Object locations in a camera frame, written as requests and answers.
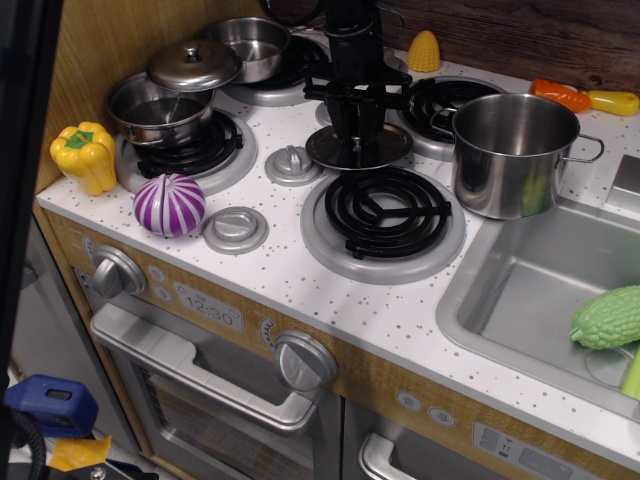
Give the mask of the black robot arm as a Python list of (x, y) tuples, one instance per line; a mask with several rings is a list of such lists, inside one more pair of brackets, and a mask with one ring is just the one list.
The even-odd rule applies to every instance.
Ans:
[(342, 144), (364, 149), (377, 143), (387, 109), (409, 106), (412, 77), (385, 62), (375, 1), (327, 1), (324, 6), (330, 59), (306, 70), (305, 97), (325, 103)]

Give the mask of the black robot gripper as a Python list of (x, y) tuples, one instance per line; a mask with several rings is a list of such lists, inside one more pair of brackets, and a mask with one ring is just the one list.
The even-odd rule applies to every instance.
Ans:
[(323, 31), (329, 41), (330, 59), (304, 70), (304, 96), (327, 99), (331, 125), (342, 145), (353, 144), (357, 125), (356, 109), (347, 100), (362, 100), (360, 140), (363, 147), (372, 146), (384, 128), (386, 109), (409, 108), (412, 77), (385, 64), (378, 12), (327, 12)]

